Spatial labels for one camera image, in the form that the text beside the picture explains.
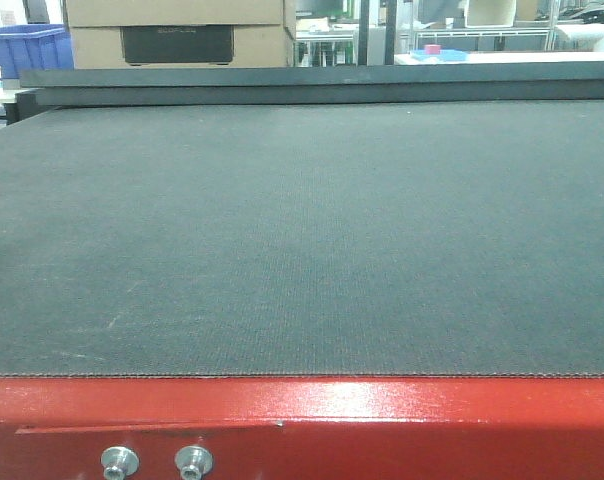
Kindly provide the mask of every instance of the gray felt surface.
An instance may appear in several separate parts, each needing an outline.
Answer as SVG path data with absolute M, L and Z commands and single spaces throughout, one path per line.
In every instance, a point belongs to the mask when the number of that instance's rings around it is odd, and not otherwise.
M 0 131 L 0 375 L 604 375 L 604 102 Z

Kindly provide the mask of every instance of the red metal frame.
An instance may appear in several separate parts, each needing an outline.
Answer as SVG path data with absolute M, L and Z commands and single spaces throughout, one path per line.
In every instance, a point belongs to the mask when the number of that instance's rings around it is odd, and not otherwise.
M 216 479 L 604 480 L 604 379 L 0 378 L 0 480 L 179 479 L 203 445 Z

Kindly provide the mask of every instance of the pink object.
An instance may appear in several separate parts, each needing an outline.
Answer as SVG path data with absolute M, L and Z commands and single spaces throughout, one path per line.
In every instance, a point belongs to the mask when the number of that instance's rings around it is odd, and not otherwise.
M 425 45 L 424 53 L 427 55 L 439 55 L 442 51 L 442 47 L 440 45 Z

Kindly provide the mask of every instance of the silver knob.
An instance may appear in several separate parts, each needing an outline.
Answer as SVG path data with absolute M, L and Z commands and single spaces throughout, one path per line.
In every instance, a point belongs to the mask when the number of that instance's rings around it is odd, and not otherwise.
M 106 480 L 124 480 L 140 466 L 138 456 L 126 447 L 107 448 L 102 452 L 101 460 Z
M 213 455 L 206 448 L 184 447 L 175 456 L 182 480 L 200 480 L 213 468 Z

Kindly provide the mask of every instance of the blue plastic crate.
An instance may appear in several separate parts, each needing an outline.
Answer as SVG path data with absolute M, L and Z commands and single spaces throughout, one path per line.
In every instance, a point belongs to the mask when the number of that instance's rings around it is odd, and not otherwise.
M 73 68 L 71 37 L 64 25 L 14 25 L 0 28 L 3 78 L 21 70 Z

